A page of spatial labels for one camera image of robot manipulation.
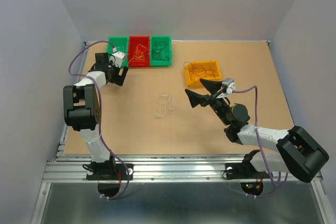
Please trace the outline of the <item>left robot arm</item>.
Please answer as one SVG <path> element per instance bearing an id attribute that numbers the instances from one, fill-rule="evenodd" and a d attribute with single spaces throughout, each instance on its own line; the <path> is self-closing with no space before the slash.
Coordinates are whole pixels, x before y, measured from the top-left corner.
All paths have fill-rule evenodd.
<path id="1" fill-rule="evenodd" d="M 90 156 L 84 164 L 87 180 L 121 180 L 121 166 L 116 164 L 101 139 L 100 88 L 107 83 L 122 86 L 128 68 L 122 68 L 127 56 L 121 51 L 95 54 L 95 64 L 79 82 L 63 88 L 64 118 L 67 126 L 79 132 Z"/>

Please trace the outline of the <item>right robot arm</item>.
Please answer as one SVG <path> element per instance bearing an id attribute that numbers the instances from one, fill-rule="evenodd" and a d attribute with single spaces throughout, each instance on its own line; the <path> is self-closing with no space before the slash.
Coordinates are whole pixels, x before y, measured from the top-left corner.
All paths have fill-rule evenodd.
<path id="1" fill-rule="evenodd" d="M 207 95 L 185 89 L 191 107 L 209 106 L 226 126 L 226 137 L 239 145 L 254 145 L 256 150 L 245 155 L 241 164 L 233 168 L 244 177 L 253 177 L 267 172 L 293 175 L 309 183 L 329 161 L 327 151 L 302 127 L 293 126 L 288 130 L 275 130 L 249 122 L 250 116 L 245 105 L 231 104 L 228 96 L 237 93 L 234 79 L 224 81 L 200 80 L 209 92 Z"/>

